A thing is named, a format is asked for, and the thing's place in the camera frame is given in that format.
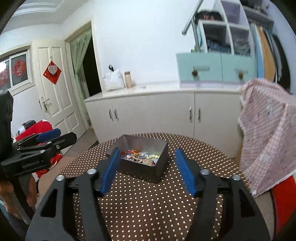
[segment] green curtain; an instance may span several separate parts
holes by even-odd
[[[89,115],[87,113],[87,109],[84,103],[84,96],[83,96],[80,80],[77,73],[82,66],[82,62],[86,54],[87,47],[89,46],[91,36],[92,36],[91,28],[89,28],[83,31],[81,34],[79,34],[75,39],[70,41],[72,62],[73,62],[73,68],[74,68],[74,74],[75,74],[75,82],[77,85],[78,94],[81,100],[83,112],[87,120],[89,120]]]

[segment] drawer knob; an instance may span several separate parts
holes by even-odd
[[[195,68],[193,68],[191,74],[192,74],[193,77],[196,77],[196,76],[198,76],[198,71]]]
[[[239,80],[242,80],[244,78],[244,73],[243,72],[239,72]]]

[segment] mint green drawer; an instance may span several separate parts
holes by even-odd
[[[221,54],[223,82],[247,82],[257,77],[256,59],[253,57]]]
[[[180,81],[222,81],[220,53],[178,53],[177,62]],[[192,76],[193,68],[197,77]]]

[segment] white door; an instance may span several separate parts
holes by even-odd
[[[148,96],[132,96],[112,99],[113,116],[117,125],[117,137],[124,134],[151,132]]]
[[[152,132],[194,135],[194,94],[169,93],[148,96]]]
[[[237,155],[242,142],[239,98],[238,94],[195,94],[194,138],[230,158]]]
[[[65,41],[34,40],[31,49],[34,81],[45,118],[62,135],[74,132],[80,138],[86,129],[70,80]],[[43,76],[51,60],[62,71],[56,84]]]
[[[119,137],[118,122],[110,99],[90,101],[85,105],[99,143]]]

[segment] black bag handle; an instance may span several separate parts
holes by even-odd
[[[112,65],[109,65],[109,69],[114,72],[114,69],[113,69],[113,66]]]

